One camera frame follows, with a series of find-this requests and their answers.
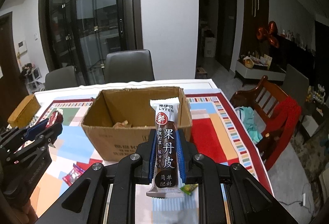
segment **colorful tablecloth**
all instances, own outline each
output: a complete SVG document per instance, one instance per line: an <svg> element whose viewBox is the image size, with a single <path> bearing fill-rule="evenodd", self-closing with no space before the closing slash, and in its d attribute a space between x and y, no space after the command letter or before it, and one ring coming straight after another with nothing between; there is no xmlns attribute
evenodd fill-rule
<svg viewBox="0 0 329 224"><path fill-rule="evenodd" d="M215 161L228 165L234 162L242 163L273 193L258 151L223 93L219 89L212 89L211 94L202 94L202 91L197 94L189 94L191 92L188 90L184 92L190 102L192 132L204 132L204 127L207 127L211 136L217 139L214 142L219 145L220 150L214 158ZM81 128L82 118L95 96L55 99L44 113L39 115L39 120L42 120L54 110L60 110L63 112L64 123L63 132L55 142L56 148L49 149L53 162L31 196L38 216L68 189L62 178L71 171L74 163L84 169L95 162L111 164L101 159ZM192 196L174 199L147 197L145 192L149 189L150 186L146 185L136 186L136 223L198 223L197 189Z"/></svg>

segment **open cardboard box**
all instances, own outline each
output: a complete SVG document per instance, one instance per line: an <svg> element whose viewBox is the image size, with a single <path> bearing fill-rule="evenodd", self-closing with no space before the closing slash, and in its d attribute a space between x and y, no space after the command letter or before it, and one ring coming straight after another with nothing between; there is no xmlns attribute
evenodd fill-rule
<svg viewBox="0 0 329 224"><path fill-rule="evenodd" d="M100 156L107 161L120 161L135 153L137 146L148 140L155 128L155 111L150 100L178 97L178 128L190 140L192 117L190 106L181 88L153 87L103 90L96 97L82 121L82 128ZM128 120L131 128L113 128Z"/></svg>

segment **brown box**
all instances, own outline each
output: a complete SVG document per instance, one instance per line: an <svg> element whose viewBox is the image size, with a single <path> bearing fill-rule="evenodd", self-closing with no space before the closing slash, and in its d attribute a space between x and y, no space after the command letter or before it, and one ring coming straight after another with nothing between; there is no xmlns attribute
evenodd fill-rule
<svg viewBox="0 0 329 224"><path fill-rule="evenodd" d="M34 94L26 96L8 118L12 127L25 128L40 109L40 104Z"/></svg>
<svg viewBox="0 0 329 224"><path fill-rule="evenodd" d="M103 90L99 93L82 121L82 128L100 156L108 161L120 161L135 153L137 146L148 140L155 128L155 111L150 99L179 97L178 128L190 140L192 117L190 106L181 88L154 87L124 90ZM128 120L131 128L113 128Z"/></svg>

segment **red circular logo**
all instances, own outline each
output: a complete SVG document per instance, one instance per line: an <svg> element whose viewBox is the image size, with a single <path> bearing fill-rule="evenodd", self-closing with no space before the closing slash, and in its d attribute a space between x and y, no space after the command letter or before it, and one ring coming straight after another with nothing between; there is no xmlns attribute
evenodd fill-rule
<svg viewBox="0 0 329 224"><path fill-rule="evenodd" d="M159 112L157 114L155 122L159 125L165 125L168 122L168 117L164 112Z"/></svg>

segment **foil balloon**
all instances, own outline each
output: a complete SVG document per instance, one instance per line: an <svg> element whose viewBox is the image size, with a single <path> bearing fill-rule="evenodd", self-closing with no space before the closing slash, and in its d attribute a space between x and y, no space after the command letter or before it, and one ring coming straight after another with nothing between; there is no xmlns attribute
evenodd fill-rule
<svg viewBox="0 0 329 224"><path fill-rule="evenodd" d="M268 32L267 32L266 28L264 28L262 26L257 28L256 37L259 41L263 42L264 40L266 40L267 35L268 35Z"/></svg>
<svg viewBox="0 0 329 224"><path fill-rule="evenodd" d="M269 44L272 45L273 47L279 48L279 41L272 34L268 35L268 41L269 41Z"/></svg>
<svg viewBox="0 0 329 224"><path fill-rule="evenodd" d="M278 34L278 27L274 21L269 22L269 34Z"/></svg>

